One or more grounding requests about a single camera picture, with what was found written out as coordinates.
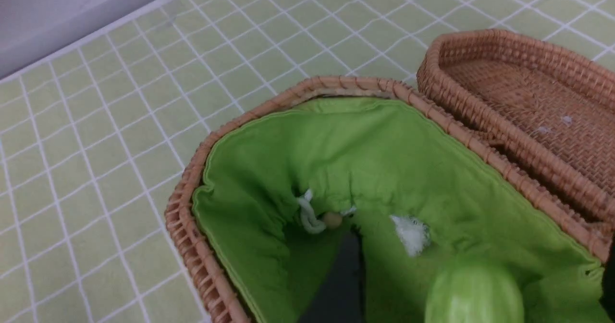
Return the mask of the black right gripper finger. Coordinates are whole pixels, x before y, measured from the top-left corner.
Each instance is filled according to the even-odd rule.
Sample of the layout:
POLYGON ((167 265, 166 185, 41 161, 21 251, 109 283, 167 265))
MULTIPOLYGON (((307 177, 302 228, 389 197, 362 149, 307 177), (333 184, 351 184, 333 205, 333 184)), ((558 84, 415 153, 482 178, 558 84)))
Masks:
POLYGON ((605 310, 609 319, 615 319, 615 261, 608 261, 602 277, 602 296, 600 305, 605 310))

